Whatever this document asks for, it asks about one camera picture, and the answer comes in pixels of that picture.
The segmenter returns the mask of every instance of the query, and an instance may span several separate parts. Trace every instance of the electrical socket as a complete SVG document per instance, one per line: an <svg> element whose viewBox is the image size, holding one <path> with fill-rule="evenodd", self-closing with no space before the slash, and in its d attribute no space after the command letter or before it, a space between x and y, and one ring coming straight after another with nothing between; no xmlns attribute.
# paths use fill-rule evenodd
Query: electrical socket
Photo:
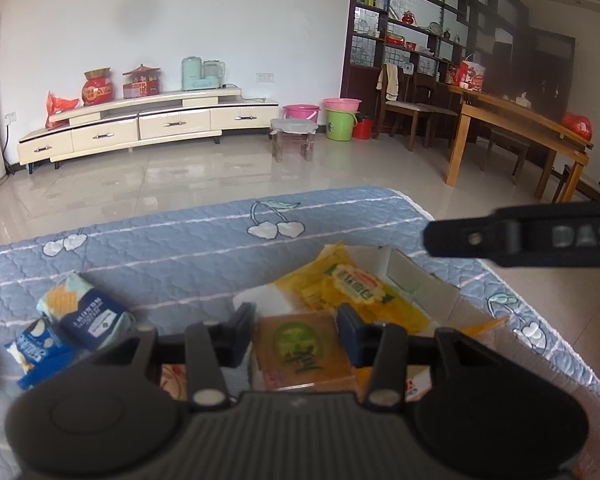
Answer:
<svg viewBox="0 0 600 480"><path fill-rule="evenodd" d="M256 74L256 83L273 83L273 74Z"/></svg>

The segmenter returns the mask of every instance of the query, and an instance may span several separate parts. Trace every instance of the red jar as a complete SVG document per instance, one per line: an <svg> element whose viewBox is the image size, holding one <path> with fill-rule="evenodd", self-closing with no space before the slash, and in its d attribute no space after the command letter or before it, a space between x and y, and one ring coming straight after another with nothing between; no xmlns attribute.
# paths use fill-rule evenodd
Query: red jar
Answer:
<svg viewBox="0 0 600 480"><path fill-rule="evenodd" d="M85 72L87 82L82 87L82 102L85 106L101 105L113 100L113 83L109 79L109 68Z"/></svg>

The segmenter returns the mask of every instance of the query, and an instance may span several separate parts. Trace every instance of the glossy floor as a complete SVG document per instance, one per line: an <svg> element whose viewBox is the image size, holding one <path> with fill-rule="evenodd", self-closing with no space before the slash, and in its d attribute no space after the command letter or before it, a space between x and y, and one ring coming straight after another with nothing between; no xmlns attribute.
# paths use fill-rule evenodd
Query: glossy floor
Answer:
<svg viewBox="0 0 600 480"><path fill-rule="evenodd" d="M385 186L409 195L435 218L481 216L535 203L540 169L526 164L518 185L515 158L468 145L458 185L444 184L446 143L407 151L402 138L333 142L318 136L314 160L285 153L281 164L264 135L223 136L111 152L18 172L0 186L0 244L130 216L314 189ZM553 179L544 200L555 190ZM497 269L600 376L600 270Z"/></svg>

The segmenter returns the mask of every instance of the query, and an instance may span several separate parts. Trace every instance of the small blue snack bag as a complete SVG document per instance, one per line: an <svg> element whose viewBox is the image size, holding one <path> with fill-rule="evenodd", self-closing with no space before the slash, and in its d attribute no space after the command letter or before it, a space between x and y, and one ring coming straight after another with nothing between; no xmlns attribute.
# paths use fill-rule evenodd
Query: small blue snack bag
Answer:
<svg viewBox="0 0 600 480"><path fill-rule="evenodd" d="M135 323L123 304L75 273L40 299L38 311L59 323L69 338L92 352L115 341Z"/></svg>
<svg viewBox="0 0 600 480"><path fill-rule="evenodd" d="M4 347L25 372L18 380L23 390L67 368L75 356L75 349L60 339L46 317L34 321Z"/></svg>

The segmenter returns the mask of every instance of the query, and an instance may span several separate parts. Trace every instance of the silver screw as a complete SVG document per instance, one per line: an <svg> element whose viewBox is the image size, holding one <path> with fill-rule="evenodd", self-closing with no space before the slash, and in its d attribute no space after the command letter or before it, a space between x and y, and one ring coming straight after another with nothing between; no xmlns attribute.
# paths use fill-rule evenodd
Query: silver screw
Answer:
<svg viewBox="0 0 600 480"><path fill-rule="evenodd" d="M479 245L482 243L482 235L480 233L471 233L469 235L469 243L471 245Z"/></svg>
<svg viewBox="0 0 600 480"><path fill-rule="evenodd" d="M390 408L400 402L400 394L395 390L374 390L369 394L369 402L376 406Z"/></svg>
<svg viewBox="0 0 600 480"><path fill-rule="evenodd" d="M214 388L198 390L193 394L193 402L199 406L217 406L222 404L225 399L226 395Z"/></svg>

